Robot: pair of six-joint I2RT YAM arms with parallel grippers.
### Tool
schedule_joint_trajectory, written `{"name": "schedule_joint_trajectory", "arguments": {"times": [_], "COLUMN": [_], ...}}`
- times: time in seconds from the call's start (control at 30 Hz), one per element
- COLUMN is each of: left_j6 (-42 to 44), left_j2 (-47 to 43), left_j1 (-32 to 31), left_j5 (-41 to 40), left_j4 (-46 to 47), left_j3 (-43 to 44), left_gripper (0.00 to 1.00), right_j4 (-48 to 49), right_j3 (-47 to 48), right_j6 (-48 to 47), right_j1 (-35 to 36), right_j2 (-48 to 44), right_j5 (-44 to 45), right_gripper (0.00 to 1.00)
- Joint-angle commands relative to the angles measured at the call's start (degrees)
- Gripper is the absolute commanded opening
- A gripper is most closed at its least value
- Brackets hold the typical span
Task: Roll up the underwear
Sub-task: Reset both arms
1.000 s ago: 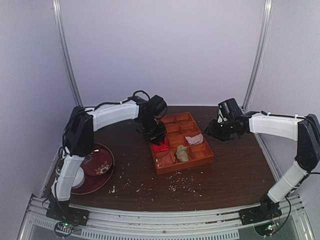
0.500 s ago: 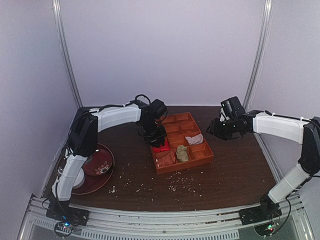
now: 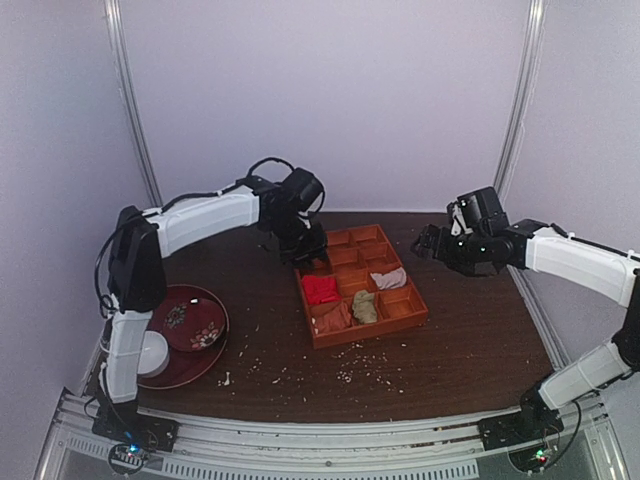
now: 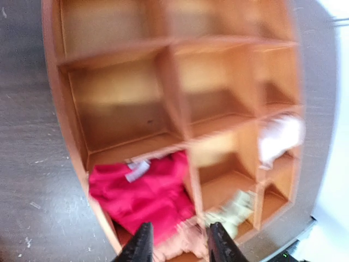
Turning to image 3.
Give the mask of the red white underwear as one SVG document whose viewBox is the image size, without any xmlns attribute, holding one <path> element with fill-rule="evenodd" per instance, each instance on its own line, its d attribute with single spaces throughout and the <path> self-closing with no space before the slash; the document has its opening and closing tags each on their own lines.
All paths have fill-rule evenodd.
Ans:
<svg viewBox="0 0 640 480">
<path fill-rule="evenodd" d="M 341 300 L 336 278 L 306 275 L 301 279 L 302 290 L 309 305 L 321 305 Z"/>
</svg>

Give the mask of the orange compartment tray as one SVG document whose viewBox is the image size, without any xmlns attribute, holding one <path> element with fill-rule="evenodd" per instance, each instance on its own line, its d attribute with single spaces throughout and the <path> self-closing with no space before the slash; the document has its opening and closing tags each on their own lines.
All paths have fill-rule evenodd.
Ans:
<svg viewBox="0 0 640 480">
<path fill-rule="evenodd" d="M 374 224 L 334 230 L 328 232 L 327 237 L 328 262 L 315 262 L 314 269 L 295 271 L 303 311 L 315 349 L 379 337 L 421 326 L 426 322 L 428 308 L 381 226 Z M 398 267 L 403 267 L 407 273 L 406 285 L 397 289 L 379 290 L 370 274 L 387 273 Z M 301 285 L 301 279 L 306 275 L 335 277 L 341 300 L 309 305 Z M 353 297 L 360 290 L 375 294 L 378 314 L 376 323 L 360 325 L 353 316 Z M 341 302 L 349 307 L 353 316 L 353 326 L 342 331 L 316 335 L 312 318 L 326 313 Z"/>
</svg>

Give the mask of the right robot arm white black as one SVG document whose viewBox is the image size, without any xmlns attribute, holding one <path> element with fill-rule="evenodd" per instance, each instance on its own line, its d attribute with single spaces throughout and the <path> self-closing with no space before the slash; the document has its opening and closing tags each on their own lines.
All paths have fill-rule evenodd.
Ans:
<svg viewBox="0 0 640 480">
<path fill-rule="evenodd" d="M 549 274 L 595 291 L 626 309 L 610 340 L 533 388 L 523 404 L 557 410 L 639 371 L 639 258 L 577 238 L 555 224 L 525 219 L 499 230 L 478 224 L 426 226 L 411 244 L 415 255 L 478 277 L 478 264 Z"/>
</svg>

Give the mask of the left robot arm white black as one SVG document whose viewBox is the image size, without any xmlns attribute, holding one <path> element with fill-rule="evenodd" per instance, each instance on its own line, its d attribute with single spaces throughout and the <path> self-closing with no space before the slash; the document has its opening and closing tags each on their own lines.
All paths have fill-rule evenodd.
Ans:
<svg viewBox="0 0 640 480">
<path fill-rule="evenodd" d="M 96 292 L 110 322 L 101 389 L 115 405 L 137 398 L 143 337 L 167 294 L 164 260 L 179 250 L 240 227 L 255 226 L 278 240 L 282 262 L 307 265 L 326 256 L 327 235 L 315 218 L 326 191 L 309 171 L 294 169 L 270 182 L 247 175 L 214 192 L 189 193 L 147 210 L 120 212 L 96 259 L 108 270 Z"/>
</svg>

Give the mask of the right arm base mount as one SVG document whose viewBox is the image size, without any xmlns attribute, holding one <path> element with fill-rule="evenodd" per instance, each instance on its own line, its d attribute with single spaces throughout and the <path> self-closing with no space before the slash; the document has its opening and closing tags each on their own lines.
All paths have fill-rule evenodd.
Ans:
<svg viewBox="0 0 640 480">
<path fill-rule="evenodd" d="M 485 451 L 542 440 L 546 432 L 564 430 L 559 411 L 531 392 L 521 398 L 519 411 L 481 419 L 477 426 Z"/>
</svg>

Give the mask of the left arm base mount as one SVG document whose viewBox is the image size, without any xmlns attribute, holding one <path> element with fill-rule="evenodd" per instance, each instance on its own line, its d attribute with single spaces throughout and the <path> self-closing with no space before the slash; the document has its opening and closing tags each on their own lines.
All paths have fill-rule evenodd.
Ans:
<svg viewBox="0 0 640 480">
<path fill-rule="evenodd" d="M 92 432 L 98 436 L 134 444 L 149 451 L 173 451 L 179 424 L 175 420 L 143 415 L 136 401 L 98 407 Z"/>
</svg>

